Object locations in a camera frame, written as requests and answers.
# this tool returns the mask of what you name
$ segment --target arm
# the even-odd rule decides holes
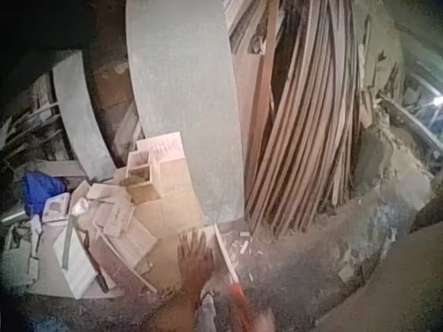
[[[142,331],[194,331],[194,311],[200,303],[200,292],[214,270],[213,254],[206,247],[205,234],[198,240],[195,230],[190,244],[186,234],[181,235],[178,256],[182,288],[146,321]]]

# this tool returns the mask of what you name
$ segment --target stack of wooden planks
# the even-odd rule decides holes
[[[265,98],[253,115],[246,165],[246,218],[253,230],[259,223],[271,226],[276,237],[289,228],[305,231],[319,207],[345,202],[360,131],[351,1],[306,0],[298,6],[302,12],[287,80],[266,139],[275,39],[268,27],[259,74]],[[269,8],[268,22],[275,25],[274,0]]]

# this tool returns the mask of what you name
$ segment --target light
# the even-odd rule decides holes
[[[440,97],[435,97],[433,103],[435,106],[440,106],[443,104],[443,95]]]

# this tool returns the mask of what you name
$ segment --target blue cloth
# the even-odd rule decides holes
[[[46,200],[66,191],[62,180],[39,172],[26,172],[22,182],[25,206],[31,216],[42,216]]]

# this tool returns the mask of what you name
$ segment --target dusty floor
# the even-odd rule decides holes
[[[402,56],[393,22],[377,2],[357,0],[354,13],[358,40],[363,35],[366,15],[372,15],[366,84],[372,81],[377,53],[384,50],[388,57],[377,69],[376,88],[381,88],[393,64],[402,62]],[[318,318],[353,293],[370,275],[386,249],[386,239],[393,232],[398,237],[407,233],[430,189],[422,170],[413,167],[395,171],[401,174],[355,197],[336,215],[319,216],[306,234],[288,234],[276,243],[265,230],[260,231],[250,243],[251,254],[249,250],[239,254],[244,239],[239,239],[238,231],[246,226],[237,223],[224,227],[222,232],[238,261],[237,271],[246,296],[256,309],[273,310],[278,331],[312,329]],[[406,190],[399,193],[399,188]],[[346,264],[355,267],[355,276],[345,284],[337,272]],[[103,300],[24,295],[13,303],[29,320],[55,319],[73,331],[135,331],[143,317],[159,305],[157,298],[149,295]],[[216,307],[217,325],[220,331],[227,331],[226,299],[217,297]]]

